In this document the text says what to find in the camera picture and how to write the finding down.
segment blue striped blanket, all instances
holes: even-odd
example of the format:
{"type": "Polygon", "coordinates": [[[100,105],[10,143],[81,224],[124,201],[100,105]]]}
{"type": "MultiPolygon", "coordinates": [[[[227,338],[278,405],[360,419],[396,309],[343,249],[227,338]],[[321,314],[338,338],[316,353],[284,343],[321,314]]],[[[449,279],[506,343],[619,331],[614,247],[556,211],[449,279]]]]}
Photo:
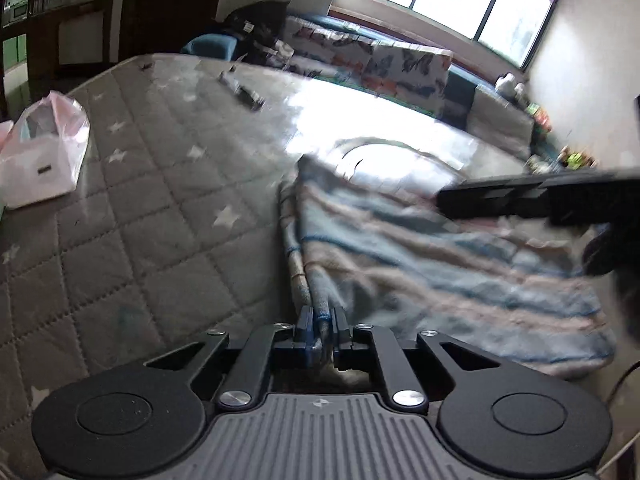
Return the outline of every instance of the blue striped blanket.
{"type": "Polygon", "coordinates": [[[562,244],[461,224],[426,202],[381,194],[309,156],[280,191],[294,303],[314,310],[316,358],[328,358],[330,309],[350,323],[415,339],[433,329],[537,370],[583,375],[614,339],[562,244]]]}

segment item on shelf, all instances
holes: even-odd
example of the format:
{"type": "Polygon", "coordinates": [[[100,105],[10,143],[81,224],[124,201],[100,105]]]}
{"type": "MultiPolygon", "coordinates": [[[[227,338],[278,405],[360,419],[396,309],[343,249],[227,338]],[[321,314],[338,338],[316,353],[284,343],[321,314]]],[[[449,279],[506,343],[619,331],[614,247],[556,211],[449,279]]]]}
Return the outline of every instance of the item on shelf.
{"type": "Polygon", "coordinates": [[[529,173],[532,173],[534,175],[551,173],[554,171],[554,167],[551,164],[545,162],[541,157],[537,155],[531,155],[525,167],[527,168],[527,171],[529,171],[529,173]]]}
{"type": "Polygon", "coordinates": [[[516,85],[516,103],[523,110],[526,110],[527,106],[529,106],[529,94],[527,93],[527,86],[524,83],[518,83],[516,85]]]}
{"type": "Polygon", "coordinates": [[[507,101],[515,101],[516,99],[516,76],[511,73],[505,74],[498,78],[495,83],[495,91],[498,92],[507,101]]]}
{"type": "Polygon", "coordinates": [[[565,146],[558,155],[558,162],[569,170],[581,168],[595,168],[598,162],[586,152],[574,152],[569,146],[565,146]]]}
{"type": "Polygon", "coordinates": [[[527,114],[533,117],[533,120],[536,121],[536,124],[538,124],[546,134],[551,132],[551,130],[553,129],[553,127],[551,126],[551,119],[549,118],[549,114],[546,113],[546,110],[542,106],[531,103],[525,111],[527,114]]]}

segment blue cushion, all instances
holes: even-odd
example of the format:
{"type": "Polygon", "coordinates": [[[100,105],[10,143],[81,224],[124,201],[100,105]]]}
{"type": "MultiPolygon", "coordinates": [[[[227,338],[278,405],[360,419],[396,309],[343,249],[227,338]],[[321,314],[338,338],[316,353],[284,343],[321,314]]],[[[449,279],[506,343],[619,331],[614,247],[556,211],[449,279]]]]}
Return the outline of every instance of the blue cushion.
{"type": "Polygon", "coordinates": [[[180,53],[231,61],[237,44],[238,40],[231,36],[204,34],[187,43],[180,53]]]}

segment pink plastic bag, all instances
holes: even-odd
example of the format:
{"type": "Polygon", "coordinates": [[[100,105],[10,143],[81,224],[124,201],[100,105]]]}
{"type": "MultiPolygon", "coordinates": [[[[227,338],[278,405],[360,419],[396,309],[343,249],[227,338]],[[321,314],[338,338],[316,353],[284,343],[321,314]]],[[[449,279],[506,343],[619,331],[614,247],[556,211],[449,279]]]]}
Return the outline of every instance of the pink plastic bag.
{"type": "Polygon", "coordinates": [[[5,124],[0,124],[0,199],[8,208],[76,188],[90,128],[77,101],[51,92],[27,108],[3,140],[5,124]]]}

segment wooden door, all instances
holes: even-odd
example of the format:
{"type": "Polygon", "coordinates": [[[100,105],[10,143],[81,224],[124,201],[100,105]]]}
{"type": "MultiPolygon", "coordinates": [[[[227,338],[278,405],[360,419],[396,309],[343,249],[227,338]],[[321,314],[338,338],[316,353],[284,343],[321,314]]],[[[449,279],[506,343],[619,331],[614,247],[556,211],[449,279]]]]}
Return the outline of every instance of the wooden door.
{"type": "Polygon", "coordinates": [[[207,32],[217,8],[218,0],[124,0],[120,58],[179,52],[207,32]]]}

